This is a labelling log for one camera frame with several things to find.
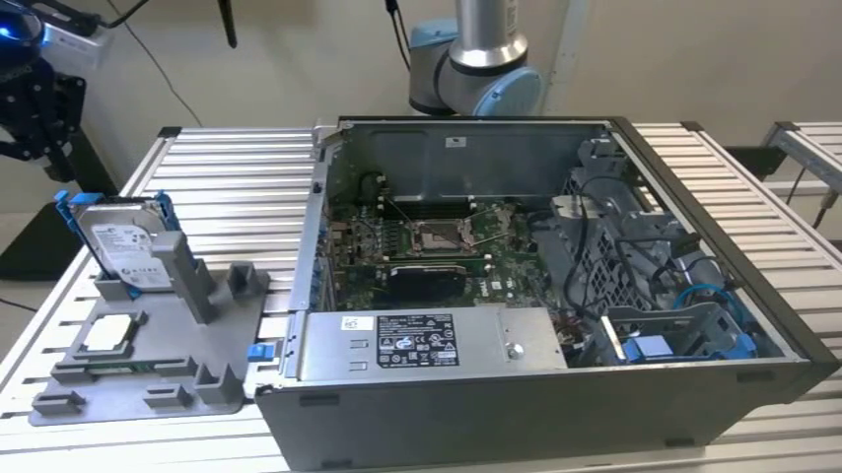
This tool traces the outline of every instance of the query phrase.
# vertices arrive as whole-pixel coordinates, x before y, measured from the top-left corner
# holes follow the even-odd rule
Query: hard drive
[[[151,255],[152,238],[180,230],[168,196],[106,197],[80,193],[56,195],[56,207],[79,234],[110,279],[120,279],[140,292],[171,291],[170,275]]]

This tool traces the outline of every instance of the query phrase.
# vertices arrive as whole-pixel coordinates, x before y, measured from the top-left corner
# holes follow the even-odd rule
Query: blue latch
[[[248,347],[247,359],[250,363],[271,362],[275,360],[275,345],[271,343],[255,343]]]

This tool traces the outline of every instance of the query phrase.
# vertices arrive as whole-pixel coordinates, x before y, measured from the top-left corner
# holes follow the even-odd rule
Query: aluminum table
[[[635,125],[790,305],[842,357],[842,255],[695,127]],[[123,195],[166,189],[210,267],[251,260],[271,272],[260,341],[278,340],[311,182],[312,129],[182,129],[160,136]],[[0,471],[154,468],[284,471],[256,406],[227,416],[34,428],[27,416],[98,297],[83,250],[0,365]],[[251,364],[246,389],[274,374]],[[719,473],[842,471],[842,372],[790,405],[755,410],[706,448],[435,471]]]

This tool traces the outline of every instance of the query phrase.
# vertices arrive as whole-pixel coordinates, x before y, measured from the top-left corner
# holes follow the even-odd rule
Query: motherboard
[[[336,207],[330,254],[339,310],[559,306],[514,202]]]

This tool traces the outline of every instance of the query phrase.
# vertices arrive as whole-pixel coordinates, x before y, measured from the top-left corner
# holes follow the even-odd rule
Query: hard drive label
[[[453,314],[381,315],[377,318],[381,368],[459,366]]]
[[[158,258],[151,256],[152,242],[148,232],[135,225],[94,225],[110,269],[120,279],[139,289],[170,287],[170,275]]]

